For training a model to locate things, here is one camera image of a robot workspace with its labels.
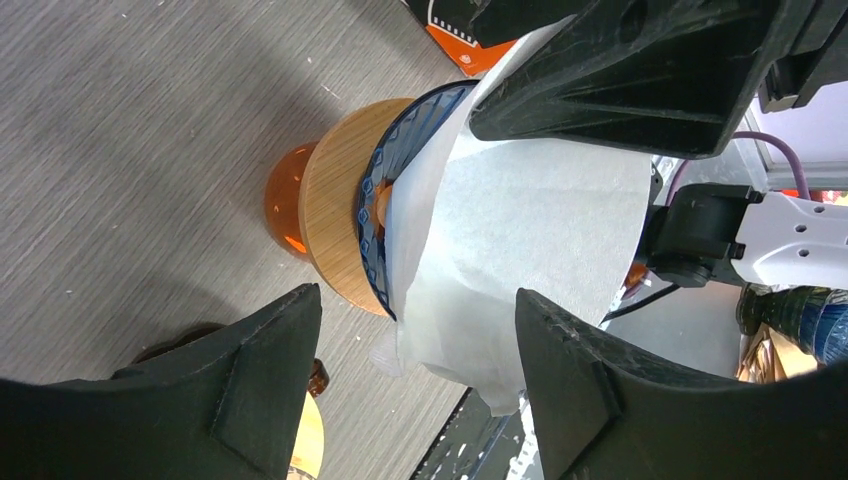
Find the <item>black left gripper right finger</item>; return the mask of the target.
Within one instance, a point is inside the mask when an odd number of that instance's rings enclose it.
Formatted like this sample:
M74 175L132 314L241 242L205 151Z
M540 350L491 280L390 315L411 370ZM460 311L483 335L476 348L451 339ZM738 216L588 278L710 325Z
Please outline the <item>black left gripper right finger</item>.
M515 324L548 479L843 479L847 367L770 384L685 367L521 289Z

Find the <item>small wooden ring holder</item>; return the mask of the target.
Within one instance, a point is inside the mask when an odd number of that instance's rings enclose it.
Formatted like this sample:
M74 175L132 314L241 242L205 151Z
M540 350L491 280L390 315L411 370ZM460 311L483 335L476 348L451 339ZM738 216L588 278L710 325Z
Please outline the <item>small wooden ring holder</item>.
M359 253L358 188L378 141L411 98L371 103L346 115L315 146L301 180L298 216L309 260L350 304L385 317Z

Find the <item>large wooden ring holder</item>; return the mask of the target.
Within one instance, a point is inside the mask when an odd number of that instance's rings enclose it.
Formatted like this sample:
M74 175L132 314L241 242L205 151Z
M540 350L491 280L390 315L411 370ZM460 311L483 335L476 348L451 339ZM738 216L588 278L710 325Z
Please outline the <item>large wooden ring holder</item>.
M307 393L286 479L316 480L323 463L324 448L324 424L320 410L313 396Z

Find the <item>orange coffee filter box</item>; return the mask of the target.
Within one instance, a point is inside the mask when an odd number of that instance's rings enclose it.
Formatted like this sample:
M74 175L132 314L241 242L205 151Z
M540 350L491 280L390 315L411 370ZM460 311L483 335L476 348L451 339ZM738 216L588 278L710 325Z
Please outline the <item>orange coffee filter box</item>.
M401 0L443 53L468 78L484 75L515 40L484 46L472 33L477 3L465 0Z

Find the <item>blue glass dripper cone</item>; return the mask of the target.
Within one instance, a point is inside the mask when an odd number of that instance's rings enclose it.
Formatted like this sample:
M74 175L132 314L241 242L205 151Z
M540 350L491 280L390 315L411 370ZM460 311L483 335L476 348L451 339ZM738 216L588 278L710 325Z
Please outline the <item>blue glass dripper cone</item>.
M393 186L477 84L476 79L448 83L408 102L378 140L357 187L354 214L362 268L378 311L392 320L396 315L389 295L385 237Z

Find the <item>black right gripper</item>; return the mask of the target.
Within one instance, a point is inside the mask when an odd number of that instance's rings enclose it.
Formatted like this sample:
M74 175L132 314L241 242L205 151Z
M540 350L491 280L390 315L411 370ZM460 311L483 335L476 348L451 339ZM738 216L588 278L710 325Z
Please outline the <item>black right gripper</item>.
M474 108L477 138L706 158L764 78L764 113L803 108L847 80L846 0L485 1L471 22L486 46L546 26L551 38Z

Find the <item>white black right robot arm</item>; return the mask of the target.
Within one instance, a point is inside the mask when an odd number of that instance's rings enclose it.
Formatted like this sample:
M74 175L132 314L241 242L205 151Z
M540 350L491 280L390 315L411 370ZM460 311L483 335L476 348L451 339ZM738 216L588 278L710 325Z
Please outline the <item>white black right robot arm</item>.
M488 141L557 138L696 160L740 134L753 100L807 105L847 77L843 1L483 1L483 46L525 49L470 117ZM650 209L636 258L682 287L847 285L847 211L693 184Z

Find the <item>amber glass carafe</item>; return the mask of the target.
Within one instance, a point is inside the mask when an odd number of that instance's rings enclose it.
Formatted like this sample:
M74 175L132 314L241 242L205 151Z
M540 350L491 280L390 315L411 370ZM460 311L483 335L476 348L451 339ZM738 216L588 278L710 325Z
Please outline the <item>amber glass carafe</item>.
M286 153L271 170L264 190L263 211L269 234L279 246L300 260L308 258L300 231L300 187L316 146L317 142L309 142Z

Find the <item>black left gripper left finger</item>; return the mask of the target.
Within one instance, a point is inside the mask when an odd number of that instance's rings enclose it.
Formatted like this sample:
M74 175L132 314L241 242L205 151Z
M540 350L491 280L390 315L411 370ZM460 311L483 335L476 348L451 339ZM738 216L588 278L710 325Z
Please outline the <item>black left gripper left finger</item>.
M321 315L303 284L106 380L3 380L2 477L285 478Z

